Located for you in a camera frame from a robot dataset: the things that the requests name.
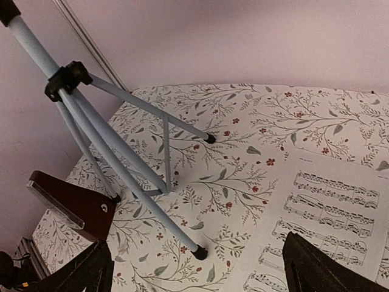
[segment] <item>silver tripod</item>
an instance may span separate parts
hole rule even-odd
[[[150,105],[136,96],[89,74],[80,62],[72,62],[68,66],[59,67],[35,35],[31,32],[23,19],[20,11],[12,1],[0,0],[0,20],[8,27],[22,47],[31,56],[34,62],[49,78],[45,93],[55,102],[67,127],[70,129],[78,146],[93,166],[96,174],[106,187],[108,195],[118,203],[121,199],[103,174],[97,161],[89,151],[80,129],[87,135],[96,149],[102,154],[106,162],[119,175],[136,197],[192,252],[199,260],[207,257],[207,251],[197,245],[173,220],[154,202],[153,195],[169,193],[171,190],[170,148],[169,148],[169,123],[181,127],[191,134],[204,139],[212,144],[214,136],[204,133],[195,127],[177,119],[171,114]],[[140,158],[134,150],[105,122],[84,95],[77,89],[79,83],[95,86],[118,98],[131,103],[163,120],[164,125],[164,150],[166,166],[166,182]],[[115,148],[126,158],[132,169],[127,169],[112,152]],[[157,190],[145,191],[132,176],[143,176],[157,187]]]

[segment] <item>black rubber foot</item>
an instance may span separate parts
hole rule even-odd
[[[197,251],[195,251],[195,252],[191,251],[191,253],[198,260],[205,260],[208,257],[208,251],[199,245],[198,245]]]
[[[111,200],[115,204],[119,204],[122,201],[122,198],[118,194],[116,194],[116,197],[115,198],[111,198]]]
[[[204,140],[204,141],[206,141],[206,143],[208,143],[208,144],[213,144],[216,142],[216,138],[214,135],[208,134],[208,139]]]

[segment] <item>paper sheet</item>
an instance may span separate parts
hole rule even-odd
[[[389,179],[361,165],[292,152],[269,206],[223,292],[287,291],[282,248],[298,233],[341,265],[376,280],[387,237]]]

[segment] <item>floral pattern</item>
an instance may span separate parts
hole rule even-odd
[[[388,172],[389,98],[383,94],[247,83],[159,86],[136,96],[212,133],[215,144],[170,128],[174,192],[153,197],[200,245],[194,259],[92,146],[103,172],[123,197],[108,237],[115,271],[112,291],[219,291],[261,214],[271,202],[277,169],[292,148]],[[109,122],[155,171],[164,174],[162,121],[124,103]],[[119,154],[121,161],[129,166]],[[154,187],[137,178],[145,190]],[[67,181],[105,193],[85,158]],[[33,234],[51,271],[90,243],[47,211]],[[377,281],[389,287],[386,255]]]

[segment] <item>wall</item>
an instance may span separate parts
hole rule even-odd
[[[104,77],[51,0],[15,0],[25,22],[59,64],[83,60]],[[35,169],[59,178],[81,153],[55,105],[43,94],[46,77],[12,34],[0,27],[0,250],[13,253],[22,236],[30,236],[45,208],[26,189]],[[108,118],[119,101],[84,89]]]
[[[68,0],[130,88],[252,82],[389,91],[386,0]]]

